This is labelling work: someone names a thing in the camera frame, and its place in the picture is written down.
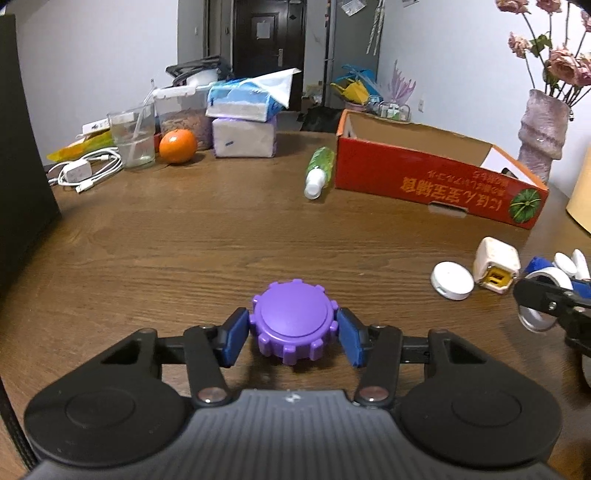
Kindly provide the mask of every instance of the purple bottle cap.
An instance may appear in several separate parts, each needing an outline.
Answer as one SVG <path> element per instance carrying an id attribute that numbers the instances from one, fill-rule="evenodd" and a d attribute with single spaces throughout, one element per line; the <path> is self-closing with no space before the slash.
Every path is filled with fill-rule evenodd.
<path id="1" fill-rule="evenodd" d="M 295 365 L 300 358 L 318 360 L 324 344 L 335 339 L 339 330 L 335 321 L 339 306 L 320 285 L 300 279 L 275 282 L 252 302 L 251 326 L 259 350 L 282 358 L 286 365 Z"/>

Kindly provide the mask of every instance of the green bottle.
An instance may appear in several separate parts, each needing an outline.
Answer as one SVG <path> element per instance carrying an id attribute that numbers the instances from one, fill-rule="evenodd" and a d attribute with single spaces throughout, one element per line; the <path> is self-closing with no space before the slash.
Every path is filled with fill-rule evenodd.
<path id="1" fill-rule="evenodd" d="M 304 195 L 314 200 L 320 196 L 322 189 L 328 185 L 335 166 L 335 152 L 328 147 L 321 147 L 314 152 L 306 170 L 306 188 Z"/>

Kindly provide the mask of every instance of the red cardboard box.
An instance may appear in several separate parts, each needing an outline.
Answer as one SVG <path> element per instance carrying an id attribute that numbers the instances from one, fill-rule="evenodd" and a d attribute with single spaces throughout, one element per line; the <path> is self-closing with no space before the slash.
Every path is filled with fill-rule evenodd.
<path id="1" fill-rule="evenodd" d="M 437 203 L 531 229 L 548 188 L 499 147 L 427 125 L 345 110 L 335 186 Z"/>

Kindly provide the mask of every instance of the orange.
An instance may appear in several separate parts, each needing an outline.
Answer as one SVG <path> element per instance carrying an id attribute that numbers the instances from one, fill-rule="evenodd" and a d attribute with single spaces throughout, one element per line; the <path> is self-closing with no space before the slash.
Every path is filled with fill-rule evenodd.
<path id="1" fill-rule="evenodd" d="M 197 140 L 190 130 L 168 132 L 160 142 L 160 156 L 167 163 L 184 163 L 197 151 Z"/>

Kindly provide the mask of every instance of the pink flower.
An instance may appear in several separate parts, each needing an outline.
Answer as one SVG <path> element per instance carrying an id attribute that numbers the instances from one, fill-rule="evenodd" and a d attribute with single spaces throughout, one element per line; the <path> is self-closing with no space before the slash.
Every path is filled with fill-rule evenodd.
<path id="1" fill-rule="evenodd" d="M 579 71 L 576 77 L 577 87 L 591 86 L 591 54 L 579 57 Z"/>
<path id="2" fill-rule="evenodd" d="M 524 59 L 525 53 L 531 49 L 531 42 L 521 35 L 509 34 L 509 48 L 519 58 Z"/>
<path id="3" fill-rule="evenodd" d="M 495 0 L 496 7 L 501 12 L 510 12 L 512 14 L 526 14 L 529 13 L 527 6 L 530 0 Z"/>
<path id="4" fill-rule="evenodd" d="M 591 33 L 591 17 L 585 10 L 581 10 L 581 17 L 583 18 L 583 26 L 587 33 Z"/>
<path id="5" fill-rule="evenodd" d="M 568 48 L 550 50 L 548 71 L 558 80 L 575 85 L 579 74 L 579 62 Z"/>
<path id="6" fill-rule="evenodd" d="M 540 7 L 542 10 L 547 11 L 550 15 L 553 13 L 560 13 L 562 9 L 560 8 L 560 0 L 538 0 L 536 6 Z"/>

